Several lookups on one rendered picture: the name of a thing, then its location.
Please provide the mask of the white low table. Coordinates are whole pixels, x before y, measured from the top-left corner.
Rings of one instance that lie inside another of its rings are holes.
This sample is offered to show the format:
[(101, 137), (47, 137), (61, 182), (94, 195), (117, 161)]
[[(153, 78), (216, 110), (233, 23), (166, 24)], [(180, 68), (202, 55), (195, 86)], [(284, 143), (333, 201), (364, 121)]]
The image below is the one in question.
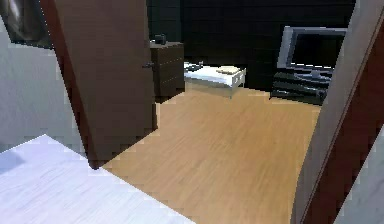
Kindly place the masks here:
[(212, 87), (224, 87), (230, 90), (229, 98), (232, 98), (235, 89), (240, 87), (241, 85), (245, 85), (245, 76), (247, 73), (247, 69), (239, 68), (239, 71), (233, 75), (227, 75), (218, 73), (216, 69), (218, 67), (203, 65), (203, 68), (191, 72), (185, 71), (185, 68), (189, 65), (203, 65), (194, 64), (190, 62), (184, 63), (184, 77), (186, 81), (194, 82), (196, 84), (208, 84)]

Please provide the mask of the dark brown chest of drawers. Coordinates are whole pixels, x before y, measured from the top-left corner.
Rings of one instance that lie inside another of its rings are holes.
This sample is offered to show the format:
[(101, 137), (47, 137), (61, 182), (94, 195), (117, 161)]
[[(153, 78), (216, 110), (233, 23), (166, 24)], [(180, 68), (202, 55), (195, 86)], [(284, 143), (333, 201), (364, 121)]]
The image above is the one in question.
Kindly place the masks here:
[(167, 42), (165, 45), (150, 43), (155, 100), (162, 103), (185, 91), (184, 45)]

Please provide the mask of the tan flat book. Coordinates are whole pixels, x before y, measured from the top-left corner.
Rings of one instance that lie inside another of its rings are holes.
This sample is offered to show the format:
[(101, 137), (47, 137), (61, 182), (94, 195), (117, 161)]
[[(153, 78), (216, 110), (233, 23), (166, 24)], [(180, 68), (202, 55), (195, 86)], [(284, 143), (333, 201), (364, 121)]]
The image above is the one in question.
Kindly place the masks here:
[(220, 66), (216, 71), (222, 74), (233, 75), (239, 71), (239, 68), (236, 66)]

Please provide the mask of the brown room door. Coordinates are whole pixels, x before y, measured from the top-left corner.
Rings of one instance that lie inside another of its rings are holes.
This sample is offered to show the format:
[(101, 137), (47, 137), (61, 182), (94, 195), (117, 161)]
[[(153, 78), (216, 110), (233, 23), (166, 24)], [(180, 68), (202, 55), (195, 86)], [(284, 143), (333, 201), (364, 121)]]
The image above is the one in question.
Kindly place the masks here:
[(89, 165), (157, 129), (146, 0), (40, 0)]

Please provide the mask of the black television stand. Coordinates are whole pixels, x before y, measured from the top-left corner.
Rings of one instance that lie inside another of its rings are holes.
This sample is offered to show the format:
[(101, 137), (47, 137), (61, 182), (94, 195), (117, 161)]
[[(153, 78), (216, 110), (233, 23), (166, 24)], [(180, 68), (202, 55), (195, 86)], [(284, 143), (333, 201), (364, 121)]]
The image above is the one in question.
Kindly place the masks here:
[(331, 78), (302, 73), (277, 72), (273, 76), (270, 97), (321, 106), (327, 96)]

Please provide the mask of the grey television set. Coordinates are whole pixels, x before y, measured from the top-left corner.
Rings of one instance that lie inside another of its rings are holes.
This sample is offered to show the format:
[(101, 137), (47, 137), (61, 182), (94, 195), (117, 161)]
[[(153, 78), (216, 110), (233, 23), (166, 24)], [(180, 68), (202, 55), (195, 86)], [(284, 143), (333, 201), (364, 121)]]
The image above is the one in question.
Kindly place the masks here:
[(346, 33), (346, 28), (285, 26), (277, 67), (332, 74)]

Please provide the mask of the dark framed wall picture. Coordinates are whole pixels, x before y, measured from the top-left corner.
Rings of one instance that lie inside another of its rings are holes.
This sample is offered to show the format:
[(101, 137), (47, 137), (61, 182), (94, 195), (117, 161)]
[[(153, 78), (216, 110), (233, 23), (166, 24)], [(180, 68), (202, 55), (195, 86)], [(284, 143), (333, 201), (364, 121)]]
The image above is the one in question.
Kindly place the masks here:
[(0, 16), (12, 43), (53, 48), (40, 0), (0, 0)]

